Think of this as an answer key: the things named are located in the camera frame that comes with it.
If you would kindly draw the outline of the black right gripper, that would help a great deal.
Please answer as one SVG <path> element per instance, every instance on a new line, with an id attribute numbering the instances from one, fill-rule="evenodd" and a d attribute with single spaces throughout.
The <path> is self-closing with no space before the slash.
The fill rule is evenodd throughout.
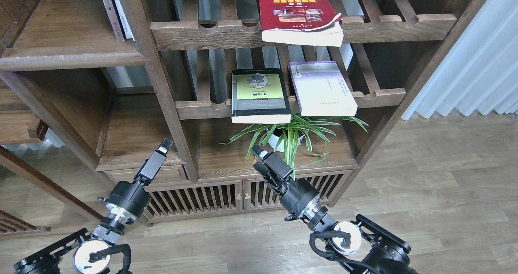
<path id="1" fill-rule="evenodd" d="M 253 167 L 263 175 L 266 185 L 280 198 L 280 204 L 290 213 L 284 220 L 321 221 L 320 193 L 305 179 L 290 177 L 293 169 L 275 152 L 259 145 L 251 148 L 258 159 Z"/>

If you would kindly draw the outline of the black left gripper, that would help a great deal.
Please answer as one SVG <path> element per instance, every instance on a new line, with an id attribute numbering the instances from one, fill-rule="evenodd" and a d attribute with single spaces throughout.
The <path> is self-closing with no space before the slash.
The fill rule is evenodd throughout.
<path id="1" fill-rule="evenodd" d="M 141 166 L 132 183 L 120 181 L 108 198 L 98 197 L 98 200 L 105 202 L 106 205 L 110 203 L 124 208 L 136 219 L 139 219 L 151 200 L 150 193 L 144 189 L 148 184 L 144 183 L 143 176 L 155 177 L 157 175 L 173 143 L 172 140 L 164 138 L 159 147 Z"/>

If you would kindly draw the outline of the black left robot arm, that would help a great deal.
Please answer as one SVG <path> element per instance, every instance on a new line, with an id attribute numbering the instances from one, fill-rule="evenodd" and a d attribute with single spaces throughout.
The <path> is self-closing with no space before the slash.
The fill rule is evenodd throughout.
<path id="1" fill-rule="evenodd" d="M 117 244 L 124 233 L 125 226 L 139 219 L 151 200 L 146 187 L 153 181 L 171 149 L 173 141 L 163 139 L 159 147 L 143 163 L 132 183 L 120 181 L 107 198 L 98 197 L 105 202 L 110 211 L 93 233 L 86 228 L 47 246 L 46 248 L 20 260 L 13 265 L 16 274 L 59 274 L 62 256 L 74 250 L 72 266 L 80 274 L 107 274 L 112 255 L 123 254 L 121 274 L 130 272 L 131 247 Z"/>

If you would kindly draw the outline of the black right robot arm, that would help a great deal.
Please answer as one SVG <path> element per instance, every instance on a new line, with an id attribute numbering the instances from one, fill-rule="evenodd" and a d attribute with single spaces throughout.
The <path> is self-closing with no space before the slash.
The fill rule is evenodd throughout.
<path id="1" fill-rule="evenodd" d="M 300 219 L 311 230 L 309 245 L 318 256 L 338 262 L 350 274 L 414 274 L 409 244 L 370 219 L 357 215 L 339 222 L 320 205 L 319 192 L 305 179 L 294 180 L 293 170 L 275 152 L 259 145 L 251 152 L 255 169 L 288 211 L 285 220 Z"/>

